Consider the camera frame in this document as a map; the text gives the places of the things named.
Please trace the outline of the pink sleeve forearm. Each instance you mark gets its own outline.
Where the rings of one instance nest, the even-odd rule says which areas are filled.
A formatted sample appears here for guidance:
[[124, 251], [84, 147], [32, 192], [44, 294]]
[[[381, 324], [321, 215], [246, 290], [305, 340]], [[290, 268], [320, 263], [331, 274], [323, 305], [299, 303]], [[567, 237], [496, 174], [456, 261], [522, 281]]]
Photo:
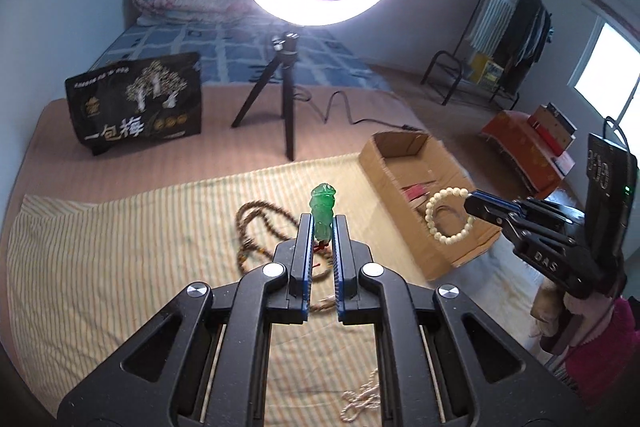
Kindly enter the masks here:
[[566, 373], [588, 409], [622, 376], [638, 350], [639, 327], [634, 312], [626, 299], [618, 298], [603, 332], [577, 347], [570, 347], [565, 360]]

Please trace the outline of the right hand white glove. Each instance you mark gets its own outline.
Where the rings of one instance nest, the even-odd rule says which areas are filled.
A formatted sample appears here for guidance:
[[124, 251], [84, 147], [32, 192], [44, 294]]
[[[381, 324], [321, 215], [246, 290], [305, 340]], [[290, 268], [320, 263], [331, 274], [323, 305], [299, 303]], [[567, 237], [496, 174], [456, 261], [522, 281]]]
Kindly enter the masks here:
[[543, 280], [530, 309], [540, 334], [540, 347], [550, 355], [562, 355], [584, 321], [580, 315], [567, 309], [564, 297], [563, 289]]

